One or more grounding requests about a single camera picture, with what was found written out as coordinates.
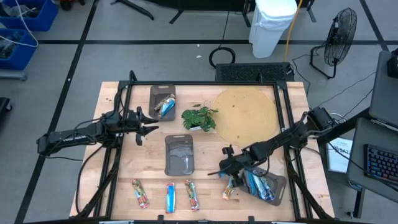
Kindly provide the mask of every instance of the potted plant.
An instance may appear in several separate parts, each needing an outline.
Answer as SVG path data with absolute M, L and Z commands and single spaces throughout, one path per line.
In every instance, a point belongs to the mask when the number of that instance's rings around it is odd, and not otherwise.
M 185 110 L 181 115 L 181 118 L 184 119 L 183 125 L 187 130 L 202 129 L 207 132 L 210 128 L 216 128 L 216 123 L 211 116 L 218 110 L 209 109 L 207 106 L 201 107 L 200 104 L 193 105 L 193 107 L 199 109 Z

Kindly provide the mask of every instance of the floor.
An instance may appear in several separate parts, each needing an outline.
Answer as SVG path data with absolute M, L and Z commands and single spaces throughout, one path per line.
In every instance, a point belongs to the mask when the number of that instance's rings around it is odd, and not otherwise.
M 139 80 L 214 80 L 215 71 L 207 57 L 221 43 L 227 12 L 184 12 L 170 25 L 168 21 L 175 15 L 175 9 L 141 0 L 132 2 L 150 11 L 155 21 L 122 4 L 111 6 L 109 1 L 86 0 L 85 6 L 76 3 L 72 11 L 59 11 L 50 31 L 35 32 L 41 44 L 25 70 L 28 79 L 0 80 L 0 96 L 11 98 L 14 105 L 0 126 L 3 223 L 16 220 L 37 162 L 35 140 L 49 127 L 71 129 L 74 124 L 92 118 L 101 82 L 126 80 L 130 70 L 135 71 Z M 314 45 L 322 43 L 332 19 L 347 7 L 356 11 L 358 26 L 354 45 L 338 66 L 336 78 L 323 78 L 310 67 L 307 56 L 295 60 L 298 71 L 311 82 L 311 107 L 375 72 L 378 53 L 398 47 L 398 24 L 391 22 L 395 20 L 398 1 L 317 0 L 312 8 L 317 22 L 313 23 L 304 10 L 298 15 L 288 60 L 308 54 Z M 224 42 L 230 44 L 224 45 L 234 49 L 237 63 L 283 60 L 284 44 L 278 45 L 269 58 L 254 58 L 251 45 L 245 41 L 248 36 L 249 28 L 242 16 L 230 13 L 225 35 L 228 41 Z M 215 55 L 216 63 L 229 61 L 228 54 Z M 315 63 L 332 72 L 323 57 L 317 57 Z M 303 81 L 297 72 L 295 79 Z M 373 77 L 322 106 L 330 112 L 346 114 L 372 86 Z M 369 101 L 367 97 L 347 118 L 365 109 Z M 345 137 L 352 138 L 353 132 Z M 84 147 L 75 147 L 59 155 L 82 158 L 83 151 Z M 24 221 L 67 218 L 80 166 L 80 162 L 47 159 Z M 332 179 L 328 184 L 336 217 L 350 220 L 346 212 L 353 209 L 356 192 Z M 398 204 L 368 192 L 362 218 L 355 221 L 393 223 L 398 218 L 397 210 Z

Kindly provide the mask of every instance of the keyboard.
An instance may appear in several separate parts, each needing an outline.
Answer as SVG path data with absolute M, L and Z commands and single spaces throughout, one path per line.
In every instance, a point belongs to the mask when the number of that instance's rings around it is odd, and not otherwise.
M 372 175 L 390 184 L 398 185 L 398 152 L 371 144 L 364 145 L 366 176 Z

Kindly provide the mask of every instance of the blue plastic bin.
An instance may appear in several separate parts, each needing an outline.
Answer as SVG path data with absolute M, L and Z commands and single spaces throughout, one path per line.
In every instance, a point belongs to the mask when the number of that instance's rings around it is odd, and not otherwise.
M 3 3 L 12 7 L 16 6 L 15 0 L 3 0 Z M 57 6 L 51 0 L 18 0 L 19 5 L 37 4 L 42 6 L 36 18 L 24 18 L 26 26 L 31 31 L 48 31 L 57 16 Z M 0 17 L 0 22 L 10 29 L 25 29 L 20 17 Z
M 26 30 L 21 29 L 0 29 L 0 35 L 7 37 L 14 32 L 20 32 L 22 37 L 19 41 L 23 44 L 35 45 L 35 40 L 27 33 Z M 32 58 L 36 47 L 29 47 L 17 44 L 10 54 L 9 58 L 0 58 L 0 69 L 23 70 Z

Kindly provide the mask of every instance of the black fan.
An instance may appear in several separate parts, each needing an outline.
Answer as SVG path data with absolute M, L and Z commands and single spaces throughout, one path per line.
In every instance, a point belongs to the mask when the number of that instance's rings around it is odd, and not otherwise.
M 327 79 L 334 78 L 336 76 L 336 67 L 346 57 L 351 44 L 353 43 L 354 35 L 356 30 L 356 13 L 350 8 L 346 8 L 340 11 L 337 16 L 333 19 L 333 23 L 330 27 L 328 38 L 324 44 L 311 49 L 311 60 L 310 65 L 318 70 L 322 75 L 326 76 Z M 325 48 L 325 62 L 329 66 L 333 66 L 333 76 L 327 75 L 325 72 L 314 66 L 312 63 L 313 51 L 319 48 Z

